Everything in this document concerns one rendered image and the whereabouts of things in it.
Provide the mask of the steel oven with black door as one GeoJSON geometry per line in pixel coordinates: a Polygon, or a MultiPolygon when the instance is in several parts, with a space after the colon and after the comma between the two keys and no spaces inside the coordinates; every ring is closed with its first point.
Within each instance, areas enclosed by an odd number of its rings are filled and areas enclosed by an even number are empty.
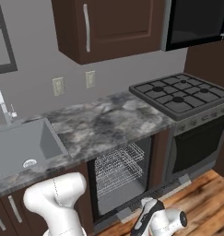
{"type": "Polygon", "coordinates": [[[223,141],[224,103],[181,120],[175,125],[162,177],[172,181],[215,164],[223,141]]]}

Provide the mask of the grey dishwasher door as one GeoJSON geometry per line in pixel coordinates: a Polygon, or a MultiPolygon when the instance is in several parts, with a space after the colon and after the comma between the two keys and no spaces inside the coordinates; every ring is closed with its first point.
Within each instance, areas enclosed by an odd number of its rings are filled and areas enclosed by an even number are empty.
{"type": "Polygon", "coordinates": [[[141,200],[133,203],[131,206],[123,209],[122,211],[116,214],[116,217],[124,224],[130,221],[134,217],[138,217],[142,211],[143,204],[142,202],[147,202],[150,198],[158,199],[160,201],[164,201],[165,199],[175,195],[180,192],[183,188],[190,185],[192,183],[188,174],[163,185],[158,190],[154,191],[149,195],[145,195],[141,200]]]}

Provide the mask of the black gas hob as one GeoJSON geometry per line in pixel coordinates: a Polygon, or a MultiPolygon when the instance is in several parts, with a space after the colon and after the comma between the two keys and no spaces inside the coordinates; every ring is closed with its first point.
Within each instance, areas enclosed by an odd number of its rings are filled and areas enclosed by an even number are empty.
{"type": "Polygon", "coordinates": [[[129,91],[174,121],[224,103],[224,88],[186,73],[134,84],[129,91]]]}

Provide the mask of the grey sink basin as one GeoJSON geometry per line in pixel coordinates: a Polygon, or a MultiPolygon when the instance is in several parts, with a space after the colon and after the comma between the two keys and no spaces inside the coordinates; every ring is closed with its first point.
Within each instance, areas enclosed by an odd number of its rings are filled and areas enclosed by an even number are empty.
{"type": "Polygon", "coordinates": [[[47,118],[0,128],[0,180],[67,154],[47,118]]]}

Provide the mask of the silver sink tap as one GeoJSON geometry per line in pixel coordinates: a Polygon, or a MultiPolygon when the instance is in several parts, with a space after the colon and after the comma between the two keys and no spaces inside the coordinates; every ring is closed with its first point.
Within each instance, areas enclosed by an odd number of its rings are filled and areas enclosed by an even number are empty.
{"type": "Polygon", "coordinates": [[[2,111],[3,111],[3,114],[6,118],[6,124],[7,125],[11,125],[12,123],[12,119],[13,118],[16,118],[18,115],[17,113],[15,112],[15,110],[12,110],[12,112],[9,112],[7,110],[7,107],[6,107],[6,103],[4,101],[4,97],[2,95],[2,92],[1,92],[1,89],[0,89],[0,106],[2,108],[2,111]]]}

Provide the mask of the brown tall cupboard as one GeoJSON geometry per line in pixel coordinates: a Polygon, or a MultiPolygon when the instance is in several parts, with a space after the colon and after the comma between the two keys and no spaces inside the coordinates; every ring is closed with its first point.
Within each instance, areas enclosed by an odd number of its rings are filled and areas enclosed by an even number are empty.
{"type": "MultiPolygon", "coordinates": [[[[184,72],[224,87],[224,41],[189,47],[184,72]]],[[[224,177],[224,141],[213,170],[224,177]]]]}

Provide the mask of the grey framed window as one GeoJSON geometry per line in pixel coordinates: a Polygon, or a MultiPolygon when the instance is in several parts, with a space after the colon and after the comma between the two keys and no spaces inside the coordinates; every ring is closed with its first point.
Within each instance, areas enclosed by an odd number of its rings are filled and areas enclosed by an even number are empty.
{"type": "Polygon", "coordinates": [[[6,22],[0,5],[0,74],[17,71],[17,63],[6,28],[6,22]]]}

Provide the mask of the black microwave oven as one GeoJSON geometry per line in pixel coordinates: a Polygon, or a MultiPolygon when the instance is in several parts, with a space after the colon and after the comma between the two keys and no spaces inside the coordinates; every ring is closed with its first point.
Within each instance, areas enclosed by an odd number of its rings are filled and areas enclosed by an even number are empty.
{"type": "Polygon", "coordinates": [[[161,50],[224,41],[224,0],[165,0],[161,50]]]}

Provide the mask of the beige wall socket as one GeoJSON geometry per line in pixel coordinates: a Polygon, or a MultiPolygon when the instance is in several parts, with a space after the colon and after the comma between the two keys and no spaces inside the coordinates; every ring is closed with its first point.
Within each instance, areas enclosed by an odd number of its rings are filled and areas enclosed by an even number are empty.
{"type": "Polygon", "coordinates": [[[60,96],[65,93],[64,79],[62,77],[53,79],[53,93],[55,96],[60,96]]]}
{"type": "Polygon", "coordinates": [[[86,73],[86,86],[88,89],[91,89],[95,86],[95,72],[88,71],[86,73]]]}

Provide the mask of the brown wall cupboard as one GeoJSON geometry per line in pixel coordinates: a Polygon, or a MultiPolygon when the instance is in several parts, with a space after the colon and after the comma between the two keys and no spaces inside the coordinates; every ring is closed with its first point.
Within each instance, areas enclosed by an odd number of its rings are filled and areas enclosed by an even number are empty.
{"type": "Polygon", "coordinates": [[[80,65],[160,49],[164,0],[51,0],[58,49],[80,65]],[[83,5],[88,5],[90,53],[83,5]]]}

